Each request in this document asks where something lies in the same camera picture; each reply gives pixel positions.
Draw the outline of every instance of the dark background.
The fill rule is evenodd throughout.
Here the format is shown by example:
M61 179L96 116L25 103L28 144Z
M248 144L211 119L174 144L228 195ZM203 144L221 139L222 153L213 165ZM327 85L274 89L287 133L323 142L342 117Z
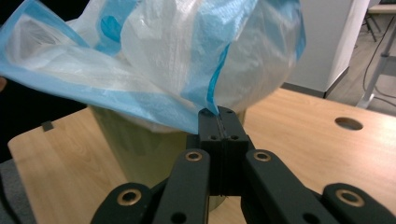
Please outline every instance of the dark background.
M0 0L0 24L4 24L22 0ZM64 21L77 18L88 0L41 1ZM7 143L48 120L56 120L86 106L71 100L34 91L8 80L0 92L0 162L11 159Z

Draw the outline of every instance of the green container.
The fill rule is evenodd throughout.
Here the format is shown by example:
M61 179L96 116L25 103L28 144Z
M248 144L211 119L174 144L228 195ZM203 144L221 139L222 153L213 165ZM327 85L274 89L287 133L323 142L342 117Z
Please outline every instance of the green container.
M130 182L154 187L171 173L180 152L186 149L187 133L154 133L112 110L90 106L121 170ZM243 123L245 112L238 114ZM225 197L210 197L209 209Z

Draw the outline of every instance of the blue plastic bag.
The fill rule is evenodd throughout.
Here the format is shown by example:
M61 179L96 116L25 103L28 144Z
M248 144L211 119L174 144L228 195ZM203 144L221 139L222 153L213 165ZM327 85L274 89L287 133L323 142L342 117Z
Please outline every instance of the blue plastic bag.
M0 74L197 133L199 110L245 110L303 49L297 0L92 0L68 23L27 0L0 31Z

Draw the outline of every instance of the cable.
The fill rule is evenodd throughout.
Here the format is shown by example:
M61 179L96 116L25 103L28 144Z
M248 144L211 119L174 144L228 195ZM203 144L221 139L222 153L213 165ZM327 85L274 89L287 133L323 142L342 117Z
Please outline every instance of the cable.
M1 176L0 172L0 200L1 204L3 205L4 209L8 213L8 215L11 217L11 219L14 221L15 224L21 224L20 219L18 218L17 214L14 212L12 209L11 205L9 204L7 197L6 197L6 192L4 191L4 185L3 185L3 177Z
M389 95L389 94L386 94L386 93L384 93L384 92L382 92L382 91L380 91L377 87L375 87L375 90L379 93L379 94L381 94L381 95L383 95L383 96L386 96L386 97L389 97L389 98L393 98L393 99L396 99L396 96L394 96L394 95Z
M366 77L367 77L367 72L368 72L368 70L369 70L369 68L370 68L371 63L373 62L373 58L374 58L374 56L376 55L376 52L378 51L379 46L381 45L382 41L384 40L385 35L386 35L387 32L388 32L388 29L389 29L389 27L390 27L390 24L393 22L393 19L394 19L394 17L392 17L392 19L390 20L390 22L389 22L389 24L388 24L388 27L387 27L387 29L385 30L385 33L382 35L382 38L381 38L381 40L378 42L378 45L376 45L375 51L374 51L374 53L373 53L373 56L371 57L370 62L369 62L369 64L368 64L367 67L366 67L366 70L364 71L364 76L363 76L363 89L364 89L364 91L366 91Z
M374 51L374 53L373 53L373 56L371 57L370 62L368 63L368 65L367 65L367 67L366 67L366 70L364 71L363 83L362 83L362 86L363 86L364 91L366 91L366 87L365 87L366 84L365 84L365 83L366 83L367 72L368 72L368 70L369 70L369 68L370 68L371 63L373 62L373 58L374 58L374 56L376 55L376 52L378 51L379 46L381 45L382 41L384 40L385 35L387 34L387 32L388 32L388 30L389 30L389 27L390 27L390 25L391 25L392 22L393 22L393 19L394 19L394 17L392 17L392 19L390 20L390 22L389 22L389 24L388 24L388 27L387 27L387 29L385 30L385 33L382 35L381 40L378 42L378 45L377 45L376 48L375 48L375 51ZM383 96L386 96L386 97L389 97L389 98L392 98L392 99L396 99L396 96L389 95L389 94L386 94L386 93L380 91L380 90L378 89L377 86L375 86L375 90L376 90L379 94L381 94L381 95L383 95ZM383 101L383 102L385 102L385 103L388 103L388 104L390 104L390 105L396 106L396 104L394 104L394 103L392 103L392 102L390 102L390 101L387 101L387 100L385 100L385 99L382 99L382 98L379 98L379 97L375 97L375 99L381 100L381 101Z
M393 105L393 106L395 106L396 107L396 104L394 104L394 103L392 103L391 101L387 101L387 100L385 100L385 99L382 99L382 98L378 98L378 97L374 97L376 100L380 100L380 101L383 101L383 102L385 102L385 103L387 103L387 104L390 104L390 105Z

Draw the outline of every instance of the screw hole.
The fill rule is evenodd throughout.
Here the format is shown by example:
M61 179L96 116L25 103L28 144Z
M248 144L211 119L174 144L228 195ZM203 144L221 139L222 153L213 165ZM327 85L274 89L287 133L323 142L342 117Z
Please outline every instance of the screw hole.
M126 193L126 194L124 194L124 195L122 196L122 199L123 199L126 203L128 203L128 202L130 202L130 201L133 201L135 198L136 198L136 194L133 193L133 192L128 192L128 193Z
M258 161L270 161L271 160L271 156L265 152L254 153L254 158Z
M138 189L126 189L119 194L117 202L122 206L133 205L142 198L142 193Z
M364 206L363 198L359 194L357 194L357 193L355 193L355 192L353 192L351 190L338 189L335 192L335 195L343 203L349 204L349 205L354 206L354 207L362 207L362 206Z
M171 217L171 220L173 223L181 224L186 222L187 217L183 213L174 213Z
M306 223L309 223L309 224L319 224L320 223L319 219L315 215L312 215L309 213L303 214L303 218L306 221Z
M200 161L202 158L202 154L199 152L189 152L186 154L186 160L188 161Z

